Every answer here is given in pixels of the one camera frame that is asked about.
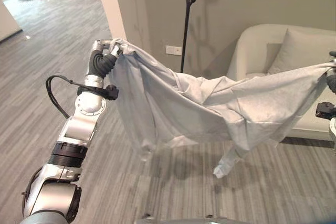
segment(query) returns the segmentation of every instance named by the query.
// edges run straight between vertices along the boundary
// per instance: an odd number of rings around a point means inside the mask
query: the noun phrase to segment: coat rack
[[[181,73],[183,73],[183,67],[184,67],[184,56],[185,56],[185,46],[187,43],[190,7],[193,3],[196,2],[196,0],[185,0],[185,1],[186,1],[186,10],[185,10],[184,36],[182,46]]]

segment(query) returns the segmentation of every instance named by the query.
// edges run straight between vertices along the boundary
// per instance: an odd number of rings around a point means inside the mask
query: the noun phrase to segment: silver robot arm
[[[106,94],[109,100],[118,96],[115,87],[103,89],[104,77],[112,70],[121,53],[118,45],[109,48],[110,44],[110,40],[97,40],[93,44],[85,78],[85,87],[89,89],[79,88],[74,115],[65,122],[48,163],[33,175],[23,193],[25,219],[21,224],[71,223],[76,217],[81,188],[74,182],[80,178],[81,164],[98,118],[107,105],[100,94]],[[109,53],[103,55],[105,49],[109,49]]]

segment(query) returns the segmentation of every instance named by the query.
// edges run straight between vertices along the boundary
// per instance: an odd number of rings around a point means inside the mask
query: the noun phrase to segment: wrinkled fabric
[[[110,73],[133,148],[144,159],[169,147],[232,140],[214,174],[227,175],[259,143],[282,141],[326,87],[334,63],[233,81],[175,73],[144,50],[115,39],[123,51]]]

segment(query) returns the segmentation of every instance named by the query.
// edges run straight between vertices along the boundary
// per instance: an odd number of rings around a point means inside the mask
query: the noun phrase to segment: electrical outlet
[[[167,55],[182,55],[181,47],[166,46]]]

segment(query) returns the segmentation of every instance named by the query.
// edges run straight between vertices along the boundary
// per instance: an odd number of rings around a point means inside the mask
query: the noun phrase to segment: armchair cushion
[[[317,34],[288,28],[269,74],[303,68],[331,60],[329,51],[336,50],[336,34]]]

